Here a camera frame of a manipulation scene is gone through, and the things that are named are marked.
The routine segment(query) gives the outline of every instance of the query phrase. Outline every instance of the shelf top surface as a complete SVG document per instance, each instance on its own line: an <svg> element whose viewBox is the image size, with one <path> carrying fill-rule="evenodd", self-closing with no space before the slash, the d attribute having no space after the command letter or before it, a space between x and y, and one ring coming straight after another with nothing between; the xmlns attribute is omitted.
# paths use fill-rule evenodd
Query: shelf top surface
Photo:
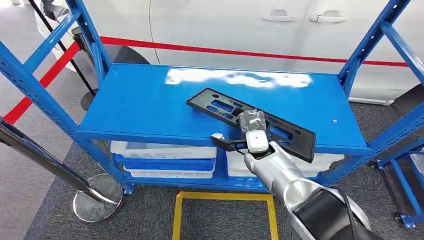
<svg viewBox="0 0 424 240"><path fill-rule="evenodd" d="M316 133L317 147L367 145L336 75L113 63L77 133L93 139L211 146L240 131L186 105L204 88Z"/></svg>

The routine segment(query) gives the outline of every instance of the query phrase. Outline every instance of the blue shelf rack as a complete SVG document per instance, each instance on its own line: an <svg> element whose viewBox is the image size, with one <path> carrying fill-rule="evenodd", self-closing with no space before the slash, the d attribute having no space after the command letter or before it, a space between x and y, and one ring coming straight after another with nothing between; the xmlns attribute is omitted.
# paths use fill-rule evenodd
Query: blue shelf rack
<svg viewBox="0 0 424 240"><path fill-rule="evenodd" d="M424 191L424 175L417 169L417 166L411 159L411 154L424 155L424 152L420 151L424 148L424 137L420 137L416 141L406 145L405 147L395 151L389 156L383 159L377 159L377 165L379 169L384 169L388 165L392 165L394 169L394 173L399 178L400 185L402 186L410 205L413 208L414 215L409 215L407 213L401 213L398 217L402 223L405 224L405 227L408 229L414 229L416 227L416 223L424 222L424 212L417 201L417 198L414 195L407 179L405 178L401 167L398 164L399 160L406 159L408 161L409 166L412 168L416 178L421 187L420 193L422 194Z"/></svg>
<svg viewBox="0 0 424 240"><path fill-rule="evenodd" d="M205 87L257 106L316 133L316 151L351 157L335 169L320 173L316 182L328 186L368 162L424 125L424 103L406 114L381 135L366 143L348 104L358 68L385 35L424 84L424 66L392 24L409 0L389 0L374 24L353 51L339 74L172 67L111 63L82 0L67 0L70 14L22 64L0 42L0 71L57 124L106 172L131 194L134 184L255 191L235 186L222 174L225 158L217 158L210 181L187 184L182 178L133 178L121 173L92 139L211 146L209 136L227 138L239 132L196 112L186 99ZM33 76L49 51L77 22L93 59L99 91L82 123L77 125Z"/></svg>

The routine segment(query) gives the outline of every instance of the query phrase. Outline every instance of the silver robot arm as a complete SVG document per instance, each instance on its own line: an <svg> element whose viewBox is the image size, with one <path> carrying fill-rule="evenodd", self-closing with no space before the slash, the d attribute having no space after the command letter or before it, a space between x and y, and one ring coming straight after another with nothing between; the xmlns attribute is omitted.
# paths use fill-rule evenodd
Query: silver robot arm
<svg viewBox="0 0 424 240"><path fill-rule="evenodd" d="M345 200L340 192L307 179L302 174L302 171L294 164L292 156L274 141L269 142L269 148L272 153L264 157L260 157L256 153L246 153L244 155L244 162L247 168L261 180L269 192L278 198L282 207L284 206L287 209L290 225L303 240L339 239L333 237L337 232L350 225L347 215L341 216L341 214L346 212L346 207L344 205ZM358 224L370 231L371 226L367 215L352 199L349 197L347 199ZM317 214L320 216L317 218L317 216L308 216L308 214ZM362 237L357 239L380 238Z"/></svg>
<svg viewBox="0 0 424 240"><path fill-rule="evenodd" d="M381 240L371 232L367 215L341 188L307 179L293 157L269 141L262 111L245 110L238 120L241 140L226 140L221 133L214 133L212 142L244 154L247 168L287 209L291 226L303 240Z"/></svg>

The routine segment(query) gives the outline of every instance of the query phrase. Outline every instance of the red barrier tape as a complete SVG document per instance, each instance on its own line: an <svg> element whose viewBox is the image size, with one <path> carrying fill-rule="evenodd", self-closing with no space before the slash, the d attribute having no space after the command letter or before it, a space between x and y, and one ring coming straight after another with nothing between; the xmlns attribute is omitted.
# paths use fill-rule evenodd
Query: red barrier tape
<svg viewBox="0 0 424 240"><path fill-rule="evenodd" d="M346 59L340 58L327 58L327 57L313 57L313 56L296 56L296 55L283 55L283 54L272 54L272 53L260 53L250 51L234 51L224 50L208 47L198 46L185 46L176 44L166 44L150 41L137 41L116 37L101 36L101 41L104 44L109 45L121 45L121 46L132 46L140 48L151 48L151 49L165 49L165 50L176 50L176 51L187 51L187 52L198 52L198 53L211 53L211 54L228 54L228 55L239 55L239 56L251 56L251 57L264 57L264 58L276 58L276 59L291 59L291 60L305 60L305 61L316 61L316 62L327 62L327 63L346 63ZM64 52L64 54L57 60L53 66L46 72L46 74L40 79L40 84L46 88L59 72L65 67L65 65L74 57L74 55L80 50L80 47L76 42ZM377 65L377 66L392 66L392 67L408 67L405 62L397 61L364 61L362 64L365 65ZM24 97L9 113L4 116L4 120L9 124L14 124L24 114L24 112L31 106L32 102L28 97Z"/></svg>
<svg viewBox="0 0 424 240"><path fill-rule="evenodd" d="M47 86L55 79L55 77L64 69L65 65L72 59L72 57L80 50L76 42L63 53L63 55L51 66L51 68L40 79L39 83L44 87ZM4 120L9 124L14 124L31 106L32 102L28 97L24 97L10 112L4 116Z"/></svg>
<svg viewBox="0 0 424 240"><path fill-rule="evenodd" d="M223 49L216 49L216 48L198 47L198 46L166 44L166 43L158 43L158 42L151 42L151 41L137 41L137 40L108 37L108 36L101 36L100 39L104 44L151 48L151 49L166 49L166 50L211 53L211 54L229 54L229 55L240 55L240 56L276 58L276 59L306 60L306 61L328 62L328 63L346 63L347 62L346 59L340 59L340 58L295 56L295 55L271 54L271 53L260 53L260 52L250 52L250 51L233 51L233 50L223 50ZM397 62L397 61L364 61L362 64L377 65L377 66L392 66L392 67L407 67L408 66L405 62Z"/></svg>

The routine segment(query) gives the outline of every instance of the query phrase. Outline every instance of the yellow tape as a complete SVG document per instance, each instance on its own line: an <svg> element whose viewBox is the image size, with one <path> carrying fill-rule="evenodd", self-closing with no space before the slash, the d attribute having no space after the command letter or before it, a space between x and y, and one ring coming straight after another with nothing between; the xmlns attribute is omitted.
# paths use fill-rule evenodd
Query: yellow tape
<svg viewBox="0 0 424 240"><path fill-rule="evenodd" d="M172 226L172 240L180 240L183 199L266 201L271 239L278 240L276 210L274 208L274 199L272 195L255 193L216 193L191 191L181 191L176 195Z"/></svg>

